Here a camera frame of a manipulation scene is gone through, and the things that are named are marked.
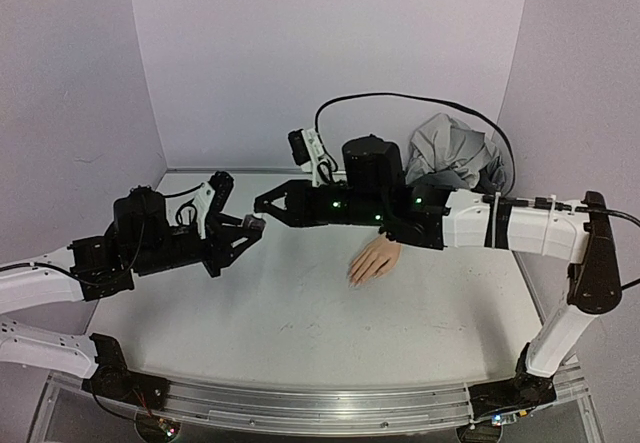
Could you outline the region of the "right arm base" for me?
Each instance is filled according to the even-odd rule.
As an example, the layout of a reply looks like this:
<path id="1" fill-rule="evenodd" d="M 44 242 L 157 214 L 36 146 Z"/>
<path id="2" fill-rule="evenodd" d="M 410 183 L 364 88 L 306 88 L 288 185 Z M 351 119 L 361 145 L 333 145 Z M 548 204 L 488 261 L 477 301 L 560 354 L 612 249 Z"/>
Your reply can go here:
<path id="1" fill-rule="evenodd" d="M 530 411 L 556 400 L 554 374 L 541 377 L 528 371 L 526 357 L 529 347 L 527 343 L 523 348 L 511 378 L 476 383 L 469 387 L 473 423 L 489 421 L 497 415 Z"/>

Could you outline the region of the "nail polish bottle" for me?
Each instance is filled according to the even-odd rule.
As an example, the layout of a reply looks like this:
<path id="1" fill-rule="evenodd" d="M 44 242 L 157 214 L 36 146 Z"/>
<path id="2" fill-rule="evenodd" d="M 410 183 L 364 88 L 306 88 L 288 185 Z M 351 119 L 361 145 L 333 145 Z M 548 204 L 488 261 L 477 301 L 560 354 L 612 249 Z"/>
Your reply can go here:
<path id="1" fill-rule="evenodd" d="M 266 221 L 254 214 L 248 214 L 244 217 L 242 227 L 246 230 L 263 232 L 266 226 Z"/>

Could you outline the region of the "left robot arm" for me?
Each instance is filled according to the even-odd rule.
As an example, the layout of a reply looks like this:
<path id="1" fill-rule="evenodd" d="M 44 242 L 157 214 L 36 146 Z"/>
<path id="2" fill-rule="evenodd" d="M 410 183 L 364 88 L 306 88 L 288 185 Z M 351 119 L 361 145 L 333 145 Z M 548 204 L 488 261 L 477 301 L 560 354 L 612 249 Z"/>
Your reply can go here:
<path id="1" fill-rule="evenodd" d="M 174 219 L 168 196 L 139 186 L 113 204 L 104 234 L 75 240 L 47 255 L 1 268 L 1 359 L 55 370 L 98 386 L 116 400 L 131 396 L 133 374 L 117 340 L 104 335 L 64 335 L 25 326 L 10 313 L 59 302 L 91 302 L 131 291 L 139 277 L 200 264 L 217 278 L 257 243 L 265 222 L 237 218 L 223 209 L 233 177 L 217 172 L 184 191 Z"/>

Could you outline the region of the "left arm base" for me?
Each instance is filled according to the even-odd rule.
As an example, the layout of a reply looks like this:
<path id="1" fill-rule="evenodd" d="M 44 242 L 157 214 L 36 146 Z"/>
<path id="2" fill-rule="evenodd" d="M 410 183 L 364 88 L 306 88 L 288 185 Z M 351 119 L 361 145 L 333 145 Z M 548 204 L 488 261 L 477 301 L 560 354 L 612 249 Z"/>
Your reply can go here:
<path id="1" fill-rule="evenodd" d="M 84 392 L 150 411 L 164 409 L 169 392 L 166 378 L 130 370 L 119 342 L 111 336 L 93 333 L 89 340 L 97 353 L 97 369 L 82 380 Z"/>

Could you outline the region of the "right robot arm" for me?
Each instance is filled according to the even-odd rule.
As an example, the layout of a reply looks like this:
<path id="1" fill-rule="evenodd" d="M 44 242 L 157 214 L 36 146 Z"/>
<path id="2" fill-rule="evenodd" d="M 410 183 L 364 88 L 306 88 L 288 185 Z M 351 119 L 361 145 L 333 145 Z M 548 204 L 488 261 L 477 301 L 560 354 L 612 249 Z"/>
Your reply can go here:
<path id="1" fill-rule="evenodd" d="M 553 376 L 590 323 L 621 302 L 610 211 L 597 192 L 560 202 L 407 183 L 397 144 L 374 135 L 345 143 L 345 180 L 325 182 L 320 169 L 326 161 L 315 133 L 293 131 L 289 142 L 311 179 L 288 180 L 254 202 L 255 212 L 289 227 L 376 226 L 407 246 L 484 247 L 566 261 L 564 300 L 524 353 L 529 375 Z"/>

